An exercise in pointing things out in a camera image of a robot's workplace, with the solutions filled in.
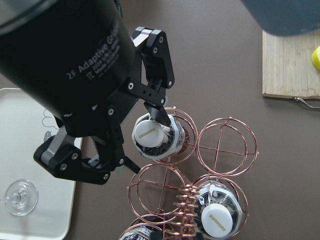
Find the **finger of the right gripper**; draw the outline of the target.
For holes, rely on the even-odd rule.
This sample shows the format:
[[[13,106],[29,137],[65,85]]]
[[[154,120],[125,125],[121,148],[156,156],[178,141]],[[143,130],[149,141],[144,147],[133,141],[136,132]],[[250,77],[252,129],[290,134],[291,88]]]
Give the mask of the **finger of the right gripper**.
[[[140,167],[125,156],[121,122],[115,107],[89,108],[79,114],[59,117],[56,135],[42,143],[33,159],[56,178],[103,185],[116,168],[125,166],[134,173]],[[74,145],[76,138],[90,137],[97,151],[93,158],[83,157]]]
[[[173,87],[175,76],[167,35],[163,30],[139,26],[132,37],[145,68],[147,84],[132,79],[131,94],[144,100],[152,120],[168,127],[171,121],[164,104],[166,90]]]

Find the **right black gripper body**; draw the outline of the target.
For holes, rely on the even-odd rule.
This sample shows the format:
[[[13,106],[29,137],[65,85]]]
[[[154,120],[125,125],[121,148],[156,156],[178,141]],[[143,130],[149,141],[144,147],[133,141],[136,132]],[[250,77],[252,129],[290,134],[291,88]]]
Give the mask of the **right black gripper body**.
[[[114,0],[1,1],[1,74],[58,122],[115,107],[122,123],[140,99],[131,80],[148,82],[118,9]]]

